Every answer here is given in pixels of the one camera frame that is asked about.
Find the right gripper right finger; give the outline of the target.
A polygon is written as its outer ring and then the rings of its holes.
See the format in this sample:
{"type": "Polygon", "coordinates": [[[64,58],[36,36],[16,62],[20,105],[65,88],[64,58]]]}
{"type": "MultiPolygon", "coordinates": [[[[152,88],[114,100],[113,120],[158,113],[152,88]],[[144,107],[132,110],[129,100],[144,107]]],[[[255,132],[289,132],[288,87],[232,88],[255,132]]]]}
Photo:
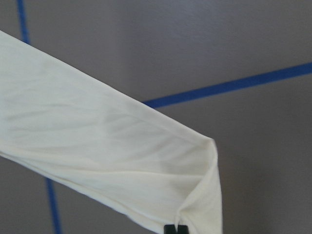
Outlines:
{"type": "Polygon", "coordinates": [[[189,228],[187,225],[178,225],[177,234],[189,234],[189,228]]]}

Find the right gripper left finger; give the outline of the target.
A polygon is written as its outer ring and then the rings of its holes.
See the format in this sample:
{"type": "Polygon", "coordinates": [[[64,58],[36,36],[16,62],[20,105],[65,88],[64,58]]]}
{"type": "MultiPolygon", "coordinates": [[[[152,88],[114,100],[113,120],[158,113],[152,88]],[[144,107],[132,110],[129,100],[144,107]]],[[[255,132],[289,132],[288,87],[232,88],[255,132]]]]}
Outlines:
{"type": "Polygon", "coordinates": [[[175,225],[164,225],[164,234],[176,234],[175,225]]]}

